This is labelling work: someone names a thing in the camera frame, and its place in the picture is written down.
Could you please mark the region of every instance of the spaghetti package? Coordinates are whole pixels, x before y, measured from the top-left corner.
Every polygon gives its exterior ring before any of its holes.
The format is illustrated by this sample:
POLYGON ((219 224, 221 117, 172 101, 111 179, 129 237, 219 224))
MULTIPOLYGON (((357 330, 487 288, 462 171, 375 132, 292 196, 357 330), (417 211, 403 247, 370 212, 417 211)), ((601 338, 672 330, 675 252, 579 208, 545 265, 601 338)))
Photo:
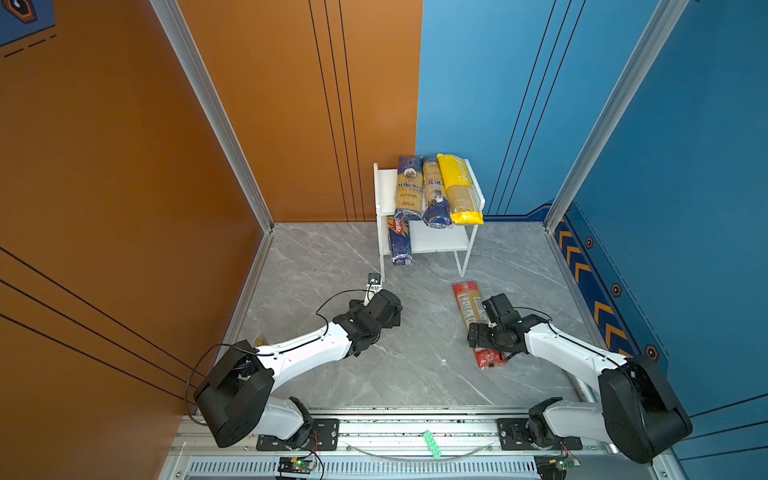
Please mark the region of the spaghetti package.
POLYGON ((472 176, 467 161, 455 155, 437 155, 445 193, 451 202, 451 220, 458 225, 482 225, 482 212, 472 197, 472 176))
POLYGON ((424 195, 427 208, 422 219, 432 228, 446 228, 451 225, 448 198, 442 182, 440 164, 437 158, 424 159, 424 195))
POLYGON ((400 157, 397 167, 395 218, 421 220, 424 203, 424 157, 400 157))
MULTIPOLYGON (((456 295, 456 302, 458 302, 458 307, 462 311, 467 331, 469 331, 470 323, 485 323, 486 325, 490 325, 491 320, 488 318, 488 314, 485 312, 485 308, 482 305, 482 295, 480 295, 480 289, 478 288, 477 283, 456 283, 453 286, 453 293, 456 295)), ((498 352, 493 349, 475 348, 475 360, 477 360, 478 367, 481 369, 487 369, 496 364, 507 363, 502 361, 498 352)))
POLYGON ((392 252, 392 265, 410 265, 413 263, 411 254, 411 235, 408 232, 408 222, 387 217, 389 224, 389 249, 392 252))

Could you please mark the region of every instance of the green textured strip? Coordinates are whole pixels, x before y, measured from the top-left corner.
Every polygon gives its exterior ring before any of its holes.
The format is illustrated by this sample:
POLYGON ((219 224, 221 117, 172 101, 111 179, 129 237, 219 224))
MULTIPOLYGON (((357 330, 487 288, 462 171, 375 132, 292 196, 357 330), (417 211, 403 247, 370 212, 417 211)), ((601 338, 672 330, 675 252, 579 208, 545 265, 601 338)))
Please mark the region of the green textured strip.
POLYGON ((442 457, 442 452, 440 452, 440 447, 437 446, 437 442, 435 442, 435 436, 432 434, 432 432, 427 430, 426 432, 422 433, 422 437, 424 438, 424 441, 427 442, 427 447, 429 447, 429 451, 432 452, 432 457, 442 457))

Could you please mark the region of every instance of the red pasta package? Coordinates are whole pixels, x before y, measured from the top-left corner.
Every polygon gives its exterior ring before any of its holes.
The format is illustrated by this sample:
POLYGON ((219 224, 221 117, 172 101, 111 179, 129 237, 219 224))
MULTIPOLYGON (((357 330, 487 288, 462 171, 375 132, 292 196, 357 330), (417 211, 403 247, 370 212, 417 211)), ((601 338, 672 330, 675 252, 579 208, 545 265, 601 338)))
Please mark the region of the red pasta package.
MULTIPOLYGON (((453 285, 453 293, 456 295, 456 302, 458 302, 458 307, 462 311, 467 331, 469 331, 470 323, 490 325, 491 320, 488 318, 488 314, 485 313, 485 308, 483 308, 482 295, 477 283, 456 283, 453 285)), ((478 367, 481 369, 508 363, 503 361, 498 352, 493 349, 475 348, 475 358, 477 359, 478 367)))

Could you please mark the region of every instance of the brown wall panel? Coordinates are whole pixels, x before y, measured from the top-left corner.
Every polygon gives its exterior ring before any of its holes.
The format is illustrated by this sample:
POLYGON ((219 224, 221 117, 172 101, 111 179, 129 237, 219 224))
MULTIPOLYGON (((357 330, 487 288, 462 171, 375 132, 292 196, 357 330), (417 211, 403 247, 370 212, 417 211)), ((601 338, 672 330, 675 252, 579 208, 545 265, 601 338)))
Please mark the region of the brown wall panel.
MULTIPOLYGON (((0 57, 0 247, 194 364, 227 328, 260 228, 149 2, 67 0, 55 14, 46 42, 0 57)), ((2 251, 0 279, 187 378, 2 251)), ((0 313, 183 395, 2 284, 0 313)), ((6 319, 0 362, 0 409, 14 412, 0 476, 157 475, 182 401, 6 319)))
POLYGON ((415 150, 422 2, 180 5, 275 221, 374 220, 372 164, 415 150))

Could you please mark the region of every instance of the gray marble floor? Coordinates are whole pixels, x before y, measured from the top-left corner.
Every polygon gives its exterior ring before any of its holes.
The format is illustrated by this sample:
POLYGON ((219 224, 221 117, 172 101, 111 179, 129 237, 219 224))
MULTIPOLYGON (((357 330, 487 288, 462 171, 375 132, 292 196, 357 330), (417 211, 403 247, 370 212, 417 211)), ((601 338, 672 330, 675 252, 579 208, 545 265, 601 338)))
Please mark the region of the gray marble floor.
MULTIPOLYGON (((282 223, 239 338, 278 343, 323 325, 313 315, 340 290, 364 288, 378 271, 375 223, 282 223)), ((451 285, 475 281, 484 297, 507 293, 513 305, 543 310, 566 333, 589 335, 545 232, 536 223, 480 227, 464 279, 453 253, 415 255, 412 266, 387 266, 385 288, 402 301, 402 325, 382 331, 362 353, 320 366, 281 386, 311 408, 340 406, 509 406, 529 408, 551 396, 577 399, 558 367, 528 355, 480 370, 451 285)), ((347 293, 323 312, 344 313, 347 293)))

